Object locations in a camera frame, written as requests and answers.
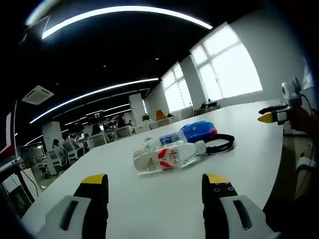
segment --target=small bottle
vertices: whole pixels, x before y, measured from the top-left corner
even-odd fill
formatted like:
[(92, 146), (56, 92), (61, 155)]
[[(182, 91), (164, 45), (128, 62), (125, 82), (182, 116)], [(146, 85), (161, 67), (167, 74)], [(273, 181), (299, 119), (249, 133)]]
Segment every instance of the small bottle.
[(195, 162), (196, 155), (205, 152), (206, 145), (202, 140), (196, 143), (178, 140), (156, 148), (138, 150), (134, 153), (133, 162), (140, 173), (152, 173), (169, 168), (183, 168)]

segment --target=white table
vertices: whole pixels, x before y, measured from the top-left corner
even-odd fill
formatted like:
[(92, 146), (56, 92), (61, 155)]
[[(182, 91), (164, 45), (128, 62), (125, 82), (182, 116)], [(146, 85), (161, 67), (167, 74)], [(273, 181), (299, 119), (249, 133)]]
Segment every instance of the white table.
[[(214, 173), (229, 179), (238, 194), (261, 209), (276, 180), (282, 153), (283, 128), (257, 121), (258, 111), (279, 101), (222, 108), (92, 149), (56, 179), (32, 204), (22, 221), (35, 233), (45, 215), (65, 195), (73, 195), (87, 176), (109, 177), (109, 239), (204, 239), (201, 178)], [(235, 136), (229, 152), (211, 155), (182, 170), (138, 176), (133, 152), (146, 137), (179, 130), (186, 123), (212, 121), (219, 133)]]

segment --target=air conditioner unit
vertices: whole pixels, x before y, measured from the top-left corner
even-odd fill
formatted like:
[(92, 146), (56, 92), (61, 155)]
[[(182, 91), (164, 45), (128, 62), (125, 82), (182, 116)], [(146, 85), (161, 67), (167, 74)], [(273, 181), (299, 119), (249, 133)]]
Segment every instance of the air conditioner unit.
[(42, 86), (36, 86), (25, 97), (23, 97), (22, 101), (33, 105), (40, 105), (52, 96), (54, 96), (52, 92)]

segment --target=bottle cap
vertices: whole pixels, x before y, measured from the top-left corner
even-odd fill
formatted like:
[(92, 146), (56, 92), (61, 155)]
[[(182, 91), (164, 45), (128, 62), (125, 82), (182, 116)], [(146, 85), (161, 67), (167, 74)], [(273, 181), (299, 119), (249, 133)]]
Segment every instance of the bottle cap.
[(195, 143), (196, 152), (198, 154), (205, 154), (206, 153), (206, 144), (203, 140), (197, 141)]

